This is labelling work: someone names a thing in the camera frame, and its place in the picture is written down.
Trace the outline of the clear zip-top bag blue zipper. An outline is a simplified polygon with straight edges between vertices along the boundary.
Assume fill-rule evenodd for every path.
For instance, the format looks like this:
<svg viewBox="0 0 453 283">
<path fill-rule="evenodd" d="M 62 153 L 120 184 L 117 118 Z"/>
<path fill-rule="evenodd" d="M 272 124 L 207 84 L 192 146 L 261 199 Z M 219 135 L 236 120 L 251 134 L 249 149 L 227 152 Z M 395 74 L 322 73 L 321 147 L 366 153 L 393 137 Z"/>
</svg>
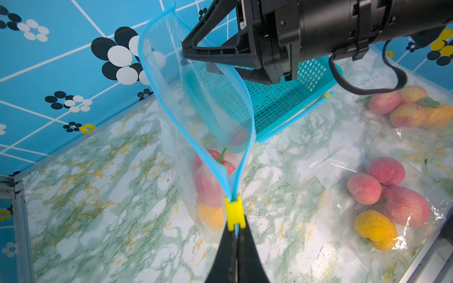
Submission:
<svg viewBox="0 0 453 283">
<path fill-rule="evenodd" d="M 428 92 L 427 98 L 416 102 L 419 106 L 453 107 L 451 93 L 413 72 L 408 73 L 407 86 L 419 86 Z M 254 154 L 258 162 L 280 169 L 292 182 L 299 183 L 322 157 L 347 146 L 384 143 L 452 195 L 453 119 L 440 129 L 395 128 L 390 123 L 390 113 L 369 110 L 368 103 L 374 95 L 356 96 L 339 86 L 334 86 L 332 92 L 333 97 L 328 101 L 259 145 Z"/>
</svg>

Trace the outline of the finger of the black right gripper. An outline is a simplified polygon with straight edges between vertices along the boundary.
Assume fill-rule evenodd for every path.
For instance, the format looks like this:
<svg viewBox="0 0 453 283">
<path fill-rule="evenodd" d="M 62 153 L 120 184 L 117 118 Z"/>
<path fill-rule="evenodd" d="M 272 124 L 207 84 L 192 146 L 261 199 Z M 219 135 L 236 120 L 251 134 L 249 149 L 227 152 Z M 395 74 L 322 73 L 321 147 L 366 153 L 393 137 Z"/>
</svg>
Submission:
<svg viewBox="0 0 453 283">
<path fill-rule="evenodd" d="M 220 46 L 209 46 L 206 36 L 227 17 L 237 13 L 238 32 Z M 259 48 L 261 10 L 259 1 L 213 1 L 205 15 L 182 42 L 184 57 L 253 69 L 262 67 Z"/>
<path fill-rule="evenodd" d="M 206 70 L 210 73 L 224 75 L 224 73 L 219 69 L 219 67 L 214 62 L 206 62 L 205 67 Z M 274 84 L 269 78 L 264 68 L 248 70 L 245 68 L 235 67 L 235 69 L 243 80 L 252 81 L 255 83 L 265 85 Z"/>
</svg>

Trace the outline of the orange red peach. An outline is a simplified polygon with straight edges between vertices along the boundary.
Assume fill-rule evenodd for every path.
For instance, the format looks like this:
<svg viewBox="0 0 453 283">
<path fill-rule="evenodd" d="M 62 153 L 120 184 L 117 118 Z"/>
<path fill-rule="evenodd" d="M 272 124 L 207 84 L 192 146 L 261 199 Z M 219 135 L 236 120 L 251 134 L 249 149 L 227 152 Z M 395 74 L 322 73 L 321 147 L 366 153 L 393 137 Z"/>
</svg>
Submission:
<svg viewBox="0 0 453 283">
<path fill-rule="evenodd" d="M 224 218 L 222 208 L 215 208 L 203 204 L 197 200 L 197 211 L 201 220 L 207 224 L 213 231 L 219 231 L 224 227 Z"/>
</svg>

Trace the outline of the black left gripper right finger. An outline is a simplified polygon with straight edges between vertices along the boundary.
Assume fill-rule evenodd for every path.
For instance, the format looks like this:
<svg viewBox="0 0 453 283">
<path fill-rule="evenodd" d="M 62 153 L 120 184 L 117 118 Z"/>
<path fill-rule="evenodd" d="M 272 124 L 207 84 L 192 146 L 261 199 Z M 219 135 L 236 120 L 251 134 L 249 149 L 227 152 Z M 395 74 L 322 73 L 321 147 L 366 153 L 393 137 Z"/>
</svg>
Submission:
<svg viewBox="0 0 453 283">
<path fill-rule="evenodd" d="M 244 229 L 239 229 L 237 238 L 237 282 L 269 283 L 247 218 L 245 218 L 245 224 Z"/>
</svg>

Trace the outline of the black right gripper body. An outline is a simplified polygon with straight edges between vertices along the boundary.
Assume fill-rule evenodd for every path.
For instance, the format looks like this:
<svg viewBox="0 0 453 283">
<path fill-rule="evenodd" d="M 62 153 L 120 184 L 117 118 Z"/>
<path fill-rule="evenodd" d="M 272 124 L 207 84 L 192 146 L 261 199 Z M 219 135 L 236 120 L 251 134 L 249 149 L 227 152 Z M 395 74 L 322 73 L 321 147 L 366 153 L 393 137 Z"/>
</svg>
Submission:
<svg viewBox="0 0 453 283">
<path fill-rule="evenodd" d="M 297 77 L 300 62 L 357 52 L 357 1 L 259 1 L 262 68 L 274 84 Z"/>
</svg>

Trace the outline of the red yellow peach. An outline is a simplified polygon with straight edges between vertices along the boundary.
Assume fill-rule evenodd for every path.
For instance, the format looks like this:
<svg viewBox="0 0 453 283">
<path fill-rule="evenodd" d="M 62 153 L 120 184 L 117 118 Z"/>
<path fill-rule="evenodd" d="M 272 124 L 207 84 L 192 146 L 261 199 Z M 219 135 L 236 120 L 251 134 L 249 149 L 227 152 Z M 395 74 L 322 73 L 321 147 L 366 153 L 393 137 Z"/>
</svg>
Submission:
<svg viewBox="0 0 453 283">
<path fill-rule="evenodd" d="M 427 117 L 427 108 L 416 103 L 402 103 L 389 115 L 390 123 L 395 128 L 420 127 Z"/>
</svg>

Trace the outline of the teal plastic basket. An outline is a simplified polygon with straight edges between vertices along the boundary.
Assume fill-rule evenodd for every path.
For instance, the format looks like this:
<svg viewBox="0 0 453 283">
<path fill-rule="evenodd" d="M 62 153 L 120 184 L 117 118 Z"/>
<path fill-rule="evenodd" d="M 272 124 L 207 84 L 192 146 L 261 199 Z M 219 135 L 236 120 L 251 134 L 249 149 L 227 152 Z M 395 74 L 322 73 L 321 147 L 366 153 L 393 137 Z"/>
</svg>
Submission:
<svg viewBox="0 0 453 283">
<path fill-rule="evenodd" d="M 235 67 L 180 60 L 180 82 L 197 117 L 191 129 L 205 145 L 243 149 L 254 131 L 264 143 L 327 99 L 335 84 L 328 58 L 301 62 L 294 81 L 265 85 L 243 80 Z"/>
</svg>

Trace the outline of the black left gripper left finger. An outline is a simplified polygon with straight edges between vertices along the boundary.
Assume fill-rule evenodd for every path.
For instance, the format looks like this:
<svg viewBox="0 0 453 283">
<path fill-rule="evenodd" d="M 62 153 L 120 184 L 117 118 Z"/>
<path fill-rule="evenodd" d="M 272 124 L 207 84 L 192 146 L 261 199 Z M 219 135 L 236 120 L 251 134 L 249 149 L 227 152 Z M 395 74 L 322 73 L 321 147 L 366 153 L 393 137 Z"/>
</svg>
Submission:
<svg viewBox="0 0 453 283">
<path fill-rule="evenodd" d="M 229 231 L 228 224 L 222 233 L 218 251 L 206 283 L 236 283 L 237 282 L 237 237 L 234 231 Z"/>
</svg>

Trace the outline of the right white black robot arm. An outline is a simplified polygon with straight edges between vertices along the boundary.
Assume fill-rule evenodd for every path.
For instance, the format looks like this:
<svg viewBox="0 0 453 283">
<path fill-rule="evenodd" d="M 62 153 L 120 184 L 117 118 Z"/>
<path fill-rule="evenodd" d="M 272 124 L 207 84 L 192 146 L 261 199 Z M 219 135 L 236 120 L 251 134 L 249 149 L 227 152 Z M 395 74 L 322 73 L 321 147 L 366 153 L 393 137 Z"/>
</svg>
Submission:
<svg viewBox="0 0 453 283">
<path fill-rule="evenodd" d="M 189 60 L 235 66 L 247 81 L 278 84 L 331 55 L 361 59 L 377 42 L 430 45 L 453 21 L 451 1 L 214 1 L 182 43 Z"/>
</svg>

